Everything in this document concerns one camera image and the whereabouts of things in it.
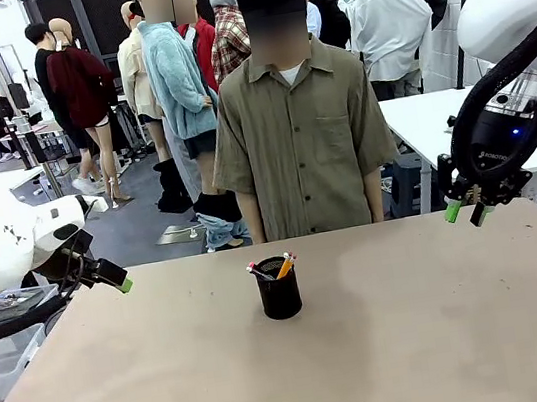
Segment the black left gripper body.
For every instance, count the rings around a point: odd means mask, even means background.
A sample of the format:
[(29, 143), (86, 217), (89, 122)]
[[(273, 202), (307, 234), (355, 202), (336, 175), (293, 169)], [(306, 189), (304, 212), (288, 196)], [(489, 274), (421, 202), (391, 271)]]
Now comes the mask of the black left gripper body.
[(82, 284), (92, 287), (100, 283), (98, 261), (88, 255), (92, 239), (86, 230), (79, 230), (38, 266), (35, 273), (58, 285), (60, 293), (73, 291)]

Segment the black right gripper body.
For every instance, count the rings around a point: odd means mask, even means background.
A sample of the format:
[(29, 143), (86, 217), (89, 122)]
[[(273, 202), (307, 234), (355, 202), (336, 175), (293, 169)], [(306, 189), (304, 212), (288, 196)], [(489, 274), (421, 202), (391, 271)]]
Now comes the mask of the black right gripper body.
[[(483, 109), (471, 132), (466, 153), (454, 149), (451, 155), (441, 154), (437, 159), (440, 188), (447, 207), (455, 209), (519, 197), (533, 177), (521, 165), (537, 149), (537, 97), (530, 99), (522, 112)], [(484, 182), (461, 173), (452, 177), (460, 168), (460, 158), (469, 160), (482, 173), (495, 168), (498, 179)]]

